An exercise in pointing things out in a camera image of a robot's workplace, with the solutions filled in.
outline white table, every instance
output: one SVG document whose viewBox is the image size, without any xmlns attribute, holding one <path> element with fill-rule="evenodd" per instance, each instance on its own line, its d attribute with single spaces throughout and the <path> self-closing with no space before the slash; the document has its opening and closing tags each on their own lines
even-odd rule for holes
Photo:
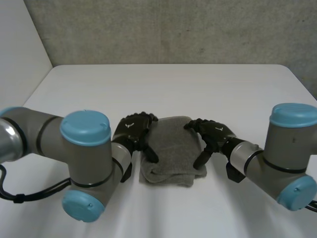
<svg viewBox="0 0 317 238">
<path fill-rule="evenodd" d="M 66 65 L 54 68 L 24 106 L 59 116 L 97 110 L 113 129 L 122 117 L 141 111 L 213 119 L 263 147 L 271 109 L 284 102 L 317 106 L 280 65 Z M 96 222 L 70 218 L 61 206 L 64 192 L 24 204 L 1 200 L 0 237 L 316 237 L 316 213 L 290 212 L 248 179 L 228 180 L 222 155 L 213 155 L 207 177 L 191 188 L 140 184 L 138 157 L 132 177 L 119 185 Z M 36 155 L 5 166 L 4 188 L 11 193 L 36 192 L 68 177 L 65 164 Z M 314 158 L 308 174 L 317 179 Z"/>
</svg>

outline concrete wall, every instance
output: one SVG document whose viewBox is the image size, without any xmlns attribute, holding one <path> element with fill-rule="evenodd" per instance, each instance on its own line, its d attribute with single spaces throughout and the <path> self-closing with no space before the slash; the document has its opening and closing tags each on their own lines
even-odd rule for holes
<svg viewBox="0 0 317 238">
<path fill-rule="evenodd" d="M 317 96 L 316 0 L 25 0 L 53 65 L 276 63 Z"/>
</svg>

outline gray towel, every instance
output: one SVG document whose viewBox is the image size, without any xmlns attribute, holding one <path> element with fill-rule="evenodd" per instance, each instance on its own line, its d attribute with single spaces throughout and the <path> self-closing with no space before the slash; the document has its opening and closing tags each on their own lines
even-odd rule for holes
<svg viewBox="0 0 317 238">
<path fill-rule="evenodd" d="M 193 167 L 202 149 L 198 135 L 183 128 L 190 120 L 189 117 L 170 117 L 153 122 L 147 141 L 159 161 L 151 163 L 142 155 L 140 182 L 190 187 L 194 178 L 206 176 L 205 166 L 199 170 Z"/>
</svg>

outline light blue joint cap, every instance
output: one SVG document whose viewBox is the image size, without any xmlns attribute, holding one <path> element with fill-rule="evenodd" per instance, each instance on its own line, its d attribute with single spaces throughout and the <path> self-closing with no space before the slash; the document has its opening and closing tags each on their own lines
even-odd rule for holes
<svg viewBox="0 0 317 238">
<path fill-rule="evenodd" d="M 317 193 L 315 180 L 305 175 L 287 185 L 279 194 L 276 201 L 288 210 L 297 211 L 306 207 Z"/>
<path fill-rule="evenodd" d="M 15 109 L 15 108 L 21 108 L 21 107 L 8 107 L 8 108 L 5 108 L 3 109 L 2 111 L 0 111 L 0 117 L 5 114 L 6 112 L 8 111 L 11 111 L 12 109 Z"/>
<path fill-rule="evenodd" d="M 77 111 L 67 115 L 60 124 L 60 133 L 71 143 L 98 146 L 111 137 L 109 119 L 96 111 Z"/>
<path fill-rule="evenodd" d="M 69 190 L 63 198 L 63 209 L 72 218 L 83 222 L 94 222 L 104 212 L 104 205 L 93 196 Z"/>
<path fill-rule="evenodd" d="M 269 121 L 280 127 L 300 128 L 317 124 L 317 108 L 299 103 L 276 105 Z"/>
</svg>

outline silver metal cylinder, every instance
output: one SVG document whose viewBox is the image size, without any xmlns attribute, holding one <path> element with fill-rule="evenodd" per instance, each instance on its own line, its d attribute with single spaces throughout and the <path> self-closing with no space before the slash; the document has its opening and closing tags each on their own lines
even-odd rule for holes
<svg viewBox="0 0 317 238">
<path fill-rule="evenodd" d="M 112 157 L 116 159 L 123 169 L 123 173 L 128 169 L 131 163 L 131 155 L 127 148 L 119 143 L 111 143 Z"/>
<path fill-rule="evenodd" d="M 262 150 L 258 145 L 252 144 L 249 141 L 244 141 L 238 144 L 231 152 L 230 163 L 239 172 L 244 174 L 244 166 L 250 156 L 255 152 Z"/>
<path fill-rule="evenodd" d="M 15 161 L 23 154 L 23 143 L 19 132 L 6 120 L 0 119 L 0 164 Z"/>
</svg>

